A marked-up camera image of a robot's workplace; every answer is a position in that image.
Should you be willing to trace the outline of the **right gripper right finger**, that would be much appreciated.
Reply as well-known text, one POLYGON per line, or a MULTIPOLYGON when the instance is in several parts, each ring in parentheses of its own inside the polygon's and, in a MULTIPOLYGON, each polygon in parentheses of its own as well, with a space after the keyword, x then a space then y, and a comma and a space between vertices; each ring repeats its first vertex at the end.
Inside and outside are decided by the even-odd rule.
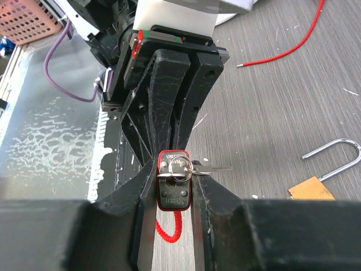
POLYGON ((196 270, 359 270, 360 203, 240 199, 192 177, 196 270))

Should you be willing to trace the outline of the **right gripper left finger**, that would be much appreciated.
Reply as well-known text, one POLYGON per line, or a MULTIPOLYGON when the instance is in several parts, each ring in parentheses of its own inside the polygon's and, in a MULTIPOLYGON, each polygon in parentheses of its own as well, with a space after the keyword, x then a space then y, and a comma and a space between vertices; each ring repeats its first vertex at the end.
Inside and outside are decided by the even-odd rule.
POLYGON ((1 202, 2 270, 151 270, 157 161, 102 200, 1 202))

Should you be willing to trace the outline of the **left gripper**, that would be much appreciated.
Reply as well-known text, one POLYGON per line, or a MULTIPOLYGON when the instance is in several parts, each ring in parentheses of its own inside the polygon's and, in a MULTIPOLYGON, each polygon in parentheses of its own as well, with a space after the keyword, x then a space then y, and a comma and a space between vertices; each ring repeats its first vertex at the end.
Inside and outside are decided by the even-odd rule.
POLYGON ((102 111, 119 112, 132 123, 143 161, 158 157, 169 142, 184 150, 229 53, 210 37, 159 25, 126 34, 105 81, 102 111))

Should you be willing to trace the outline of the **silver keys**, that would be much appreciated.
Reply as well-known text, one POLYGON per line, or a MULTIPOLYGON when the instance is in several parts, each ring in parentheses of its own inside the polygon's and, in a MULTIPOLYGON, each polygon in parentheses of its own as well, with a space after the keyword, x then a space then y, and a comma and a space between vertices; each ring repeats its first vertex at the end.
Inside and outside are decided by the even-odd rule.
POLYGON ((207 176, 214 172, 231 171, 231 167, 211 167, 195 165, 186 155, 166 157, 169 161, 161 161, 158 178, 172 178, 175 182, 187 182, 193 175, 207 176))

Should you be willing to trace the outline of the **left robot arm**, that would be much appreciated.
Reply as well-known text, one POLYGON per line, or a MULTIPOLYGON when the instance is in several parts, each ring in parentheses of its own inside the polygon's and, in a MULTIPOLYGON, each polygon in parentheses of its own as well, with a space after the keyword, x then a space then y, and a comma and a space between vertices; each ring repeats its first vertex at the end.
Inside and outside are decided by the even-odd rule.
POLYGON ((102 109, 117 116, 138 161, 186 148, 198 112, 224 69, 227 51, 211 37, 165 23, 138 27, 139 1, 71 1, 99 30, 88 45, 113 76, 102 109))

